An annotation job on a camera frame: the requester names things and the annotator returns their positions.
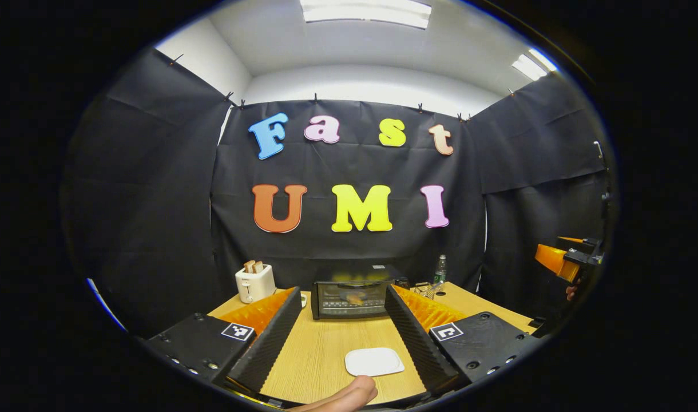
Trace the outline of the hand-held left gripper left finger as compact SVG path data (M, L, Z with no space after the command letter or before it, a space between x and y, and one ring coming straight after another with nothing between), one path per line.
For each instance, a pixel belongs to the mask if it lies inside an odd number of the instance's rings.
M145 347L197 380L259 394L301 310L301 290L289 288L223 316L187 316Z

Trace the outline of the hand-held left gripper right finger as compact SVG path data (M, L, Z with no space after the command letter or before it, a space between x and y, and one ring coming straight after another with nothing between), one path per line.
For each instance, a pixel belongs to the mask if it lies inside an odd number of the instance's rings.
M433 395L478 386L516 365L542 341L490 311L462 315L396 285L386 287L384 308Z

